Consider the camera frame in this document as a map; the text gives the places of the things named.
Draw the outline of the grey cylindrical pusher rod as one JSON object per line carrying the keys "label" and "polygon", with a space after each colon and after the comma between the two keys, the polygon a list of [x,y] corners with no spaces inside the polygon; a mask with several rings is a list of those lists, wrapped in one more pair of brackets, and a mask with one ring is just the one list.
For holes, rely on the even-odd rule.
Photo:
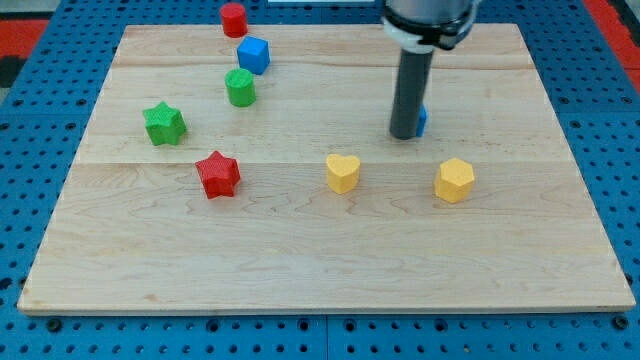
{"label": "grey cylindrical pusher rod", "polygon": [[432,52],[401,51],[389,126],[396,139],[408,140],[418,134],[432,59]]}

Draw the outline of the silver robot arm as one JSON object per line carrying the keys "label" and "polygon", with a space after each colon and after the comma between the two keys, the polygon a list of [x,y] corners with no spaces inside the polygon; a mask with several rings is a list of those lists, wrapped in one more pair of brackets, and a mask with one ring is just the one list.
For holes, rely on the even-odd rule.
{"label": "silver robot arm", "polygon": [[390,134],[418,135],[434,51],[454,49],[471,31],[479,0],[386,0],[383,30],[400,46]]}

